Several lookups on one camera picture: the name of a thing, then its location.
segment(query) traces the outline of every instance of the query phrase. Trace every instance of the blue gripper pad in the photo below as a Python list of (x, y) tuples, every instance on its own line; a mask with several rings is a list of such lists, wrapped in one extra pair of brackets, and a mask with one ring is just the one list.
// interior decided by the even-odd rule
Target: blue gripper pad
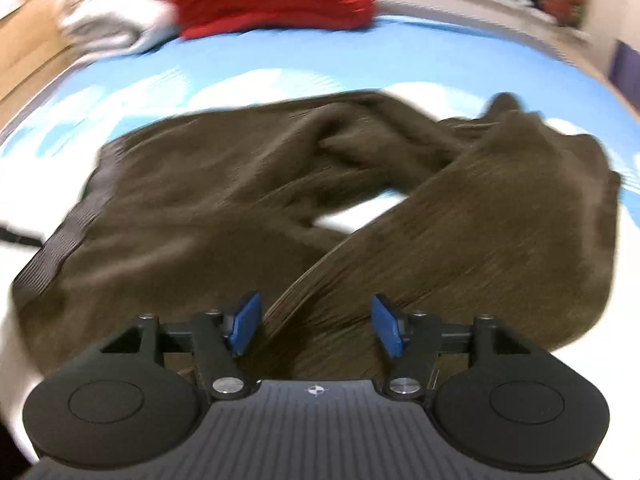
[(262, 298), (257, 292), (242, 306), (234, 317), (226, 340), (234, 357), (241, 356), (262, 322)]
[(402, 337), (400, 337), (398, 320), (377, 296), (371, 300), (371, 323), (389, 357), (393, 359), (400, 357), (402, 355)]

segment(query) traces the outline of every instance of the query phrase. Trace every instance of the black cable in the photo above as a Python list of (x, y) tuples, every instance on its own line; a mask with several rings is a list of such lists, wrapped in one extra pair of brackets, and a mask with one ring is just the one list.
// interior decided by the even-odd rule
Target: black cable
[(25, 245), (27, 247), (42, 247), (43, 242), (35, 236), (16, 233), (0, 224), (0, 240), (10, 244)]

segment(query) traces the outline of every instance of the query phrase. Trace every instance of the brown cloth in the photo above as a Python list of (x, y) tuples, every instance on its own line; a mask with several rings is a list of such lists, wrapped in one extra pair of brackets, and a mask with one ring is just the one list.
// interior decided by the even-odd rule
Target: brown cloth
[[(14, 300), (46, 374), (136, 315), (251, 290), (269, 309), (241, 367), (264, 378), (379, 376), (379, 292), (450, 322), (494, 314), (553, 349), (603, 311), (619, 184), (593, 137), (510, 94), (439, 123), (375, 92), (171, 118), (102, 149)], [(354, 234), (313, 226), (385, 189), (408, 198)]]

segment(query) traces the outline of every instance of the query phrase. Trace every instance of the blue bed sheet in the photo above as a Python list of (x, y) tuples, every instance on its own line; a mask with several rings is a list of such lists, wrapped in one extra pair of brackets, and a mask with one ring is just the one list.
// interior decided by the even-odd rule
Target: blue bed sheet
[(408, 92), (443, 116), (479, 114), (495, 93), (514, 92), (566, 132), (601, 140), (640, 224), (640, 125), (606, 88), (493, 34), (400, 16), (359, 32), (256, 30), (175, 40), (97, 62), (67, 78), (0, 147), (0, 157), (82, 156), (178, 113), (355, 89)]

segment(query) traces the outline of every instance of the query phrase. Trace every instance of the silver bolt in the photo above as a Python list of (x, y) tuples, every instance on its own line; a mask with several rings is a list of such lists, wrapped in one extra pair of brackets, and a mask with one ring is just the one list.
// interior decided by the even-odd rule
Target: silver bolt
[(213, 381), (213, 389), (219, 394), (236, 394), (242, 388), (244, 383), (237, 377), (221, 377)]
[(420, 390), (420, 383), (411, 377), (398, 377), (389, 383), (389, 389), (400, 395), (411, 395)]

